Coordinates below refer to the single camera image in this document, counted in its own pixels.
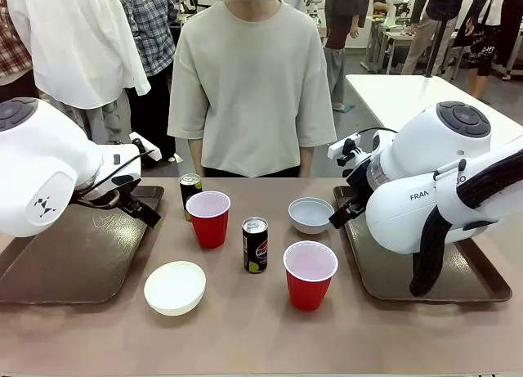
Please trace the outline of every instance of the checkered shirt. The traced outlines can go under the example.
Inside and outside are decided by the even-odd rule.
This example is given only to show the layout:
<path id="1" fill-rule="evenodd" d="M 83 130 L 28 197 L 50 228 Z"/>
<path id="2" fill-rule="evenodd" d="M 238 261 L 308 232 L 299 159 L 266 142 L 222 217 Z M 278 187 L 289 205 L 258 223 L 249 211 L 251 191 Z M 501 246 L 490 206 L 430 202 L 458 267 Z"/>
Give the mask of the checkered shirt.
<path id="1" fill-rule="evenodd" d="M 154 76 L 174 59 L 169 25 L 177 19 L 179 0 L 120 0 L 129 20 L 147 76 Z"/>
<path id="2" fill-rule="evenodd" d="M 7 0 L 0 0 L 0 78 L 31 69 L 31 55 L 9 17 Z"/>

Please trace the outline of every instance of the short sleeve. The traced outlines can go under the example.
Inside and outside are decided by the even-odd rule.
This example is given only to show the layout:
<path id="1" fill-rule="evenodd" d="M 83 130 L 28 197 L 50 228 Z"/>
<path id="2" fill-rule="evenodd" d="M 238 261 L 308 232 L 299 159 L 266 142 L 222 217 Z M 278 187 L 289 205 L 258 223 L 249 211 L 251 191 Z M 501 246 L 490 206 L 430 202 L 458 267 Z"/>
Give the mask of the short sleeve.
<path id="1" fill-rule="evenodd" d="M 196 72 L 185 30 L 181 31 L 174 56 L 168 135 L 198 140 L 203 138 L 208 98 Z"/>
<path id="2" fill-rule="evenodd" d="M 316 30 L 311 35 L 296 129 L 300 147 L 322 146 L 336 140 L 327 63 Z"/>

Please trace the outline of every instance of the black pants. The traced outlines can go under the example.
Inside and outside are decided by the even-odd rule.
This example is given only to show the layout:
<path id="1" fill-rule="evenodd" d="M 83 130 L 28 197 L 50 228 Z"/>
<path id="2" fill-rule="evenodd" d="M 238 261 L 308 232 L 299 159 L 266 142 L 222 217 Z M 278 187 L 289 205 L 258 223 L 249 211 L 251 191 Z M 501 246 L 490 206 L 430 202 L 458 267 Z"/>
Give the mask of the black pants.
<path id="1" fill-rule="evenodd" d="M 15 97 L 36 97 L 39 98 L 38 89 L 34 85 L 33 71 L 30 70 L 19 79 L 8 85 L 0 86 L 0 103 L 9 101 Z"/>
<path id="2" fill-rule="evenodd" d="M 287 168 L 286 170 L 278 171 L 264 175 L 261 178 L 297 178 L 300 176 L 300 166 Z M 215 168 L 205 168 L 205 177 L 210 178 L 246 178 L 243 175 L 229 173 L 228 171 L 216 170 Z"/>
<path id="3" fill-rule="evenodd" d="M 172 65 L 148 78 L 151 89 L 144 96 L 138 96 L 135 89 L 128 89 L 131 107 L 131 129 L 155 144 L 163 159 L 169 159 L 177 151 L 174 137 L 167 135 L 169 124 L 170 95 L 168 77 Z"/>

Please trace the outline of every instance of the gray t-shirt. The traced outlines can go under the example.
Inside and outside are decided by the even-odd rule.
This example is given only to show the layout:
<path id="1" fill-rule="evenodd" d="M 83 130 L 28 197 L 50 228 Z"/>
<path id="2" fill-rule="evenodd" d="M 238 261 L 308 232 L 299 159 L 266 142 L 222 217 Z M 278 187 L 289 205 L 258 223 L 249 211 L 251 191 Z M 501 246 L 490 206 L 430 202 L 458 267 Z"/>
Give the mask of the gray t-shirt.
<path id="1" fill-rule="evenodd" d="M 300 147 L 336 140 L 315 22 L 282 4 L 251 23 L 218 2 L 181 31 L 168 133 L 203 138 L 202 165 L 246 177 L 300 164 Z"/>

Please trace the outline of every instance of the can lid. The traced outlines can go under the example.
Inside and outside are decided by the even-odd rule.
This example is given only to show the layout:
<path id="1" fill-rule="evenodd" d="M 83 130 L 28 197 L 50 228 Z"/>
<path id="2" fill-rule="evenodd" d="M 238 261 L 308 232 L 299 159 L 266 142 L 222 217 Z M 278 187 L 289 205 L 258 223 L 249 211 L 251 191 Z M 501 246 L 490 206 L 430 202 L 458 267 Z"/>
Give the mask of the can lid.
<path id="1" fill-rule="evenodd" d="M 259 234 L 269 227 L 264 218 L 248 218 L 244 220 L 242 228 L 249 234 Z"/>
<path id="2" fill-rule="evenodd" d="M 200 178 L 197 174 L 186 174 L 183 177 L 180 178 L 180 184 L 182 185 L 196 185 L 199 182 L 201 182 L 202 178 Z"/>

